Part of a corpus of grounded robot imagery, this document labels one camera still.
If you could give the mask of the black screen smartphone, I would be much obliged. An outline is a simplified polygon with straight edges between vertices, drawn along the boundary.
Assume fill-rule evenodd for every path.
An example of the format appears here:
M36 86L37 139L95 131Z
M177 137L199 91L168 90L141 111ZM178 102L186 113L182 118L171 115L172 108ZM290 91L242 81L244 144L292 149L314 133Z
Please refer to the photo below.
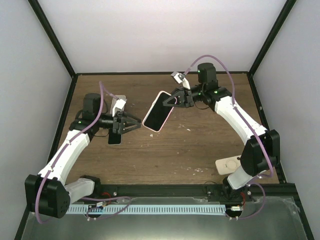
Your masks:
M112 131L108 134L109 145L120 145L122 143L122 135L113 133Z
M163 101L171 95L165 91L160 91L145 115L142 125L153 132L159 132L174 109L173 106L164 106Z

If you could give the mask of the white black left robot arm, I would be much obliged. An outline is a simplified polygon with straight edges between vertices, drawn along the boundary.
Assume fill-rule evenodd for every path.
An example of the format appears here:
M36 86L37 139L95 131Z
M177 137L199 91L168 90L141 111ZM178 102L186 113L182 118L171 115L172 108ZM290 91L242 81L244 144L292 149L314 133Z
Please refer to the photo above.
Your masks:
M98 93L88 93L82 109L70 124L66 138L49 163L37 174L30 174L25 182L27 209L37 216L62 218L71 204L87 198L97 202L102 196L101 180L83 175L66 184L67 177L82 151L96 133L108 130L109 138L121 139L122 135L141 127L141 120L125 112L127 98L115 95L108 106Z

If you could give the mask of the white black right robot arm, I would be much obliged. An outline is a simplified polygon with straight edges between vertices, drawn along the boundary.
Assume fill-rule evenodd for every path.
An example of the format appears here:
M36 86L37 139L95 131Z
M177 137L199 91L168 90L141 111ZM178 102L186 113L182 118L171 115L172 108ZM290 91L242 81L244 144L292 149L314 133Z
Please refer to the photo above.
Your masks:
M219 86L212 63L197 67L198 85L190 86L186 73L177 71L171 77L180 86L162 102L166 107L190 108L203 102L221 116L238 134L244 144L240 166L222 182L223 198L229 202L240 196L240 190L256 178L271 178L280 162L280 135L268 130L250 117L236 102L235 92Z

